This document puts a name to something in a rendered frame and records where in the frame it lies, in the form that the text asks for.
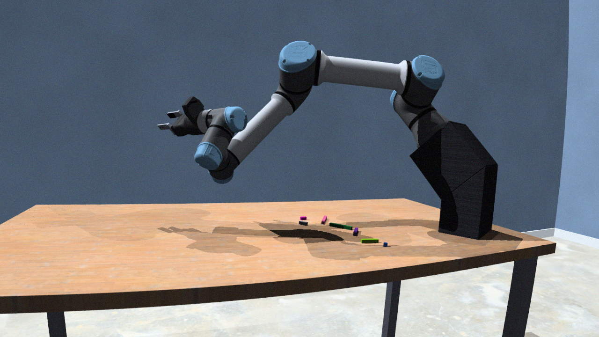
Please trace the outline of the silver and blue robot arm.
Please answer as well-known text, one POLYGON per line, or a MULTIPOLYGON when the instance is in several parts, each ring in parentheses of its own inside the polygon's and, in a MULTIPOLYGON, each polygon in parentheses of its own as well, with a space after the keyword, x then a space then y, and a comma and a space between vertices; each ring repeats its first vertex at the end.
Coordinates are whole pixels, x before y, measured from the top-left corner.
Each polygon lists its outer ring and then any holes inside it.
POLYGON ((391 89, 391 105, 413 133, 417 148, 451 121, 431 104, 445 78, 440 63, 421 55, 392 64, 327 56, 307 41, 294 41, 279 56, 279 86, 248 123, 240 107, 207 113, 207 132, 194 159, 212 179, 225 184, 234 170, 286 116, 305 101, 312 86, 323 82, 391 89), (233 133, 233 134, 231 134, 233 133), (234 136, 234 133, 237 133, 234 136), (234 137, 233 137, 233 136, 234 137))

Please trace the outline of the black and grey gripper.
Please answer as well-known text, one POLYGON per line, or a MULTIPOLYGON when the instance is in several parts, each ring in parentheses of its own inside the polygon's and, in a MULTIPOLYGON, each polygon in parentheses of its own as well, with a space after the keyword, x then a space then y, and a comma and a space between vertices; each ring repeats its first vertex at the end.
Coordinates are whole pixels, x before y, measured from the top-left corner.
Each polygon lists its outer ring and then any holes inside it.
POLYGON ((204 105, 196 97, 189 97, 182 105, 184 114, 181 110, 168 112, 170 118, 177 118, 173 125, 170 123, 158 124, 159 129, 170 129, 174 136, 192 136, 203 135, 208 128, 205 118, 210 110, 204 110, 204 105))

